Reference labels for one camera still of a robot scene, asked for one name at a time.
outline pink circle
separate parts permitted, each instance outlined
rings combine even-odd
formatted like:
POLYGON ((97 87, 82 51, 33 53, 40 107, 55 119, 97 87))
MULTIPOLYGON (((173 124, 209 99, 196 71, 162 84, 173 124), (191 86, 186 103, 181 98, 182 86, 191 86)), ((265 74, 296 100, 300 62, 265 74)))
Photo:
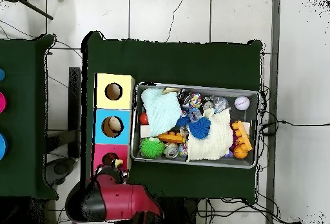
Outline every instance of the pink circle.
POLYGON ((3 95, 3 93, 0 92, 0 113, 2 113, 7 106, 7 100, 6 97, 3 95))

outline white knit cloth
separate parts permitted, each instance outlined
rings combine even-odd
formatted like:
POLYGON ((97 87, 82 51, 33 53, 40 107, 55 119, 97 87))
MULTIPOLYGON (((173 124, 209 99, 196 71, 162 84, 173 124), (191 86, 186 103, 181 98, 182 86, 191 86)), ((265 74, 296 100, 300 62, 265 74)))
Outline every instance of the white knit cloth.
POLYGON ((233 144, 229 110, 229 108, 224 109, 220 113, 209 116, 211 126, 206 138, 200 140, 189 134, 187 161, 218 160, 229 153, 229 148, 233 144))
POLYGON ((149 88, 141 94, 150 126, 150 136, 155 137, 175 127, 181 116, 176 92, 162 94, 163 89, 149 88))

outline green spiky ball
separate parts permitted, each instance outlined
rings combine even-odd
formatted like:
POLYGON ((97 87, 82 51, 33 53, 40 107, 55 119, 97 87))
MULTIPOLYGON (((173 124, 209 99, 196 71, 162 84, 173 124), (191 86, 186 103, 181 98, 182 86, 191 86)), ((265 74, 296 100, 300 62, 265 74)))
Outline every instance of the green spiky ball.
POLYGON ((162 154, 165 144, 158 138, 145 138, 141 143, 141 153, 149 159, 156 158, 162 154))

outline blue circle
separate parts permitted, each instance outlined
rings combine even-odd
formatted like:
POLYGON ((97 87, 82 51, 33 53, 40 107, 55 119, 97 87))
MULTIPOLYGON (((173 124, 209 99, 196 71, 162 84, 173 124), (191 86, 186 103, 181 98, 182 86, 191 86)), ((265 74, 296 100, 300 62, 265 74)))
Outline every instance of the blue circle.
POLYGON ((0 81, 2 81, 3 79, 5 79, 5 71, 0 69, 0 81))
POLYGON ((7 151, 7 141, 6 138, 0 133, 0 160, 6 154, 7 151))

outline orange toy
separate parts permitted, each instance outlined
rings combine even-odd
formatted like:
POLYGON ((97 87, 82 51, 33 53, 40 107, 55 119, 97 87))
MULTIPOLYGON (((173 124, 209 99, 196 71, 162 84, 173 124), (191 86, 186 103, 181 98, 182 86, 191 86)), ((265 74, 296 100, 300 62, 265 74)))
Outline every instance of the orange toy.
POLYGON ((248 151, 252 150, 252 145, 241 121, 233 123, 232 127, 235 130, 235 135, 238 137, 235 142, 237 146, 234 148, 234 156, 238 159, 244 159, 248 155, 248 151))
POLYGON ((177 144, 182 144, 186 141, 186 138, 182 137, 179 132, 177 134, 175 134, 175 132, 173 132, 173 131, 160 134, 157 137, 161 141, 177 143, 177 144))
POLYGON ((242 145, 237 145, 234 148, 234 156, 238 159, 244 159, 247 155, 248 155, 248 150, 247 149, 243 149, 242 145))

